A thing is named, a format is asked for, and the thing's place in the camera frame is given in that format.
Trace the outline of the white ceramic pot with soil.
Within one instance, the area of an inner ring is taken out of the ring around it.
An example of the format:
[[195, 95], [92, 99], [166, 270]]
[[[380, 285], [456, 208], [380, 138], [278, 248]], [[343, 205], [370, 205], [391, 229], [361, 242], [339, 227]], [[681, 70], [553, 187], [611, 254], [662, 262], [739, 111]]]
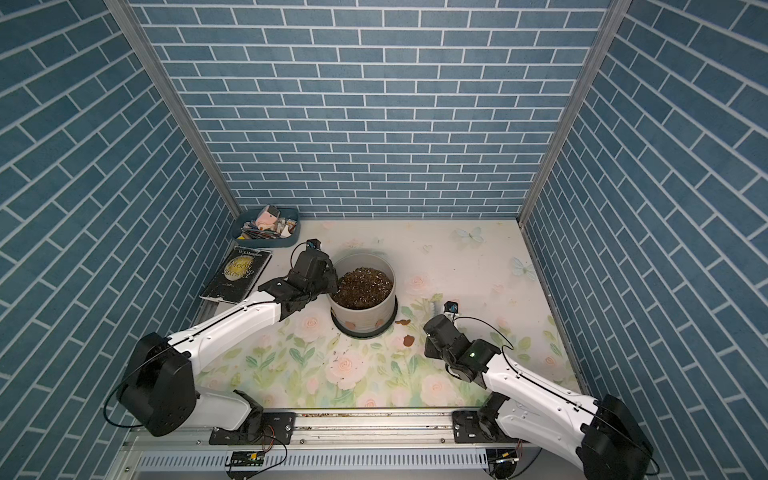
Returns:
[[350, 310], [375, 307], [396, 297], [396, 277], [391, 265], [372, 253], [353, 253], [334, 262], [338, 292], [330, 295], [334, 303]]

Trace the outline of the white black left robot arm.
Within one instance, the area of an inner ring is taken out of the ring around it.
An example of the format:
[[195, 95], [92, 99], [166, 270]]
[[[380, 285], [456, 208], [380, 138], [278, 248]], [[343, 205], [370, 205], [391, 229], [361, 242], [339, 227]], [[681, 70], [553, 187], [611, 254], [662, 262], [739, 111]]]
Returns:
[[152, 332], [141, 338], [112, 398], [156, 437], [210, 427], [230, 443], [261, 440], [263, 408], [256, 400], [240, 390], [204, 388], [196, 377], [240, 341], [336, 292], [337, 282], [320, 241], [306, 241], [287, 275], [263, 283], [225, 312], [169, 336]]

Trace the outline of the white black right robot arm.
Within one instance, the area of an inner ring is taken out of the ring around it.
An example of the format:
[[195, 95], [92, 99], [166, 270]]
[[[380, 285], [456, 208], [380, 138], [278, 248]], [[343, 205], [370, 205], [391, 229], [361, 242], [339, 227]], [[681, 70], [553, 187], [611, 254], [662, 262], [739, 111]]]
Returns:
[[660, 472], [650, 441], [619, 398], [598, 400], [557, 385], [510, 359], [503, 346], [469, 340], [443, 314], [424, 331], [426, 357], [490, 392], [478, 411], [486, 437], [531, 442], [588, 479], [643, 479]]

